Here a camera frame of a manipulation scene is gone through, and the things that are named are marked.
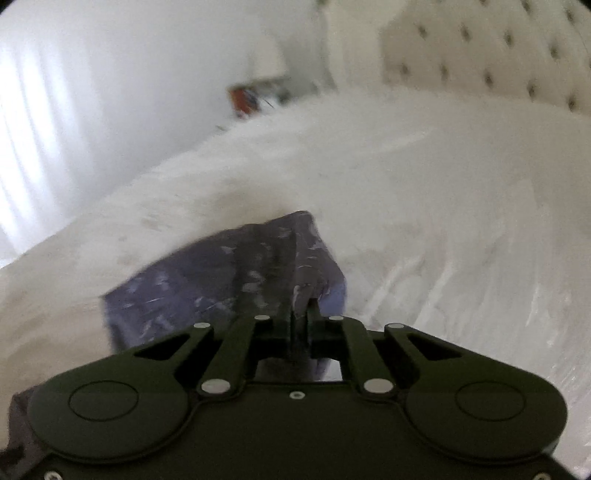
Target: white bedsheet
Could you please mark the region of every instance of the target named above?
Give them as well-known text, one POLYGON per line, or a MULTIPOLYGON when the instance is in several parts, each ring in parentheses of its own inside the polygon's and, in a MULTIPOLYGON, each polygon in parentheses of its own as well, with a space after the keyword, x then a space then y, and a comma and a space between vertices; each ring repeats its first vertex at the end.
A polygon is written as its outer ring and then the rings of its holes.
MULTIPOLYGON (((570 406, 557 457, 591 442, 591 119, 396 89, 300 102, 118 190, 0 270, 0 410, 109 354, 99 297, 221 229, 309 210, 347 314, 404 322, 548 378, 570 406)), ((0 443, 5 443, 4 421, 0 443)))

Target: red object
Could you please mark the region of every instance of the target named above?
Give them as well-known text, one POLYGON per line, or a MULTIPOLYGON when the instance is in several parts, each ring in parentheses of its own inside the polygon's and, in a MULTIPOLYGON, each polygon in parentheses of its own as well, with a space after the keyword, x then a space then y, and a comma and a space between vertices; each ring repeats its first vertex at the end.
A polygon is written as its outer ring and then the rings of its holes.
POLYGON ((237 86, 230 88, 228 91, 238 118, 248 117, 258 112, 256 95, 249 87, 237 86))

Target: white wall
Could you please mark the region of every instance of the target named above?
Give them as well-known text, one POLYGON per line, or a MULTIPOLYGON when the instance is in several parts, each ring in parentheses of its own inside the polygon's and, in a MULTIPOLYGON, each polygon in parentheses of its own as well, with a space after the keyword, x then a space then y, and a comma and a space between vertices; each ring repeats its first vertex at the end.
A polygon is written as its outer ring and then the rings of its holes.
POLYGON ((315 0, 17 0, 0 16, 0 261, 231 118, 256 36, 325 80, 315 0))

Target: circular cover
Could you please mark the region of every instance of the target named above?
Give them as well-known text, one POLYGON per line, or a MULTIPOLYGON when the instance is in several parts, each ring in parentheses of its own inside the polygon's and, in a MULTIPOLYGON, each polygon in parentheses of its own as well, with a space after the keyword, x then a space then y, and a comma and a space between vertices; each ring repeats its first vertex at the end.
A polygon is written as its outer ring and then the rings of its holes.
POLYGON ((44 443, 64 456, 104 462, 139 455, 180 428, 189 399, 164 365, 114 360, 72 370, 36 390, 28 416, 44 443))
POLYGON ((106 421, 127 415, 138 404, 138 393, 120 382, 93 382, 70 398, 70 408, 86 420, 106 421))
POLYGON ((405 409, 427 440, 458 458, 486 463, 551 449, 567 416, 560 393, 541 378, 493 361, 463 359, 430 362, 405 409))

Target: tufted headboard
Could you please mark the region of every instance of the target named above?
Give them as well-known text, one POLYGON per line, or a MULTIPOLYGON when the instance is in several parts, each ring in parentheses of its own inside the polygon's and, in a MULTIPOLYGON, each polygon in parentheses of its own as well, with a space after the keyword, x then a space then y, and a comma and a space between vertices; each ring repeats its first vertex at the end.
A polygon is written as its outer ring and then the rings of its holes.
POLYGON ((578 0, 333 0, 325 13, 337 86, 501 95, 591 115, 591 12, 578 0))

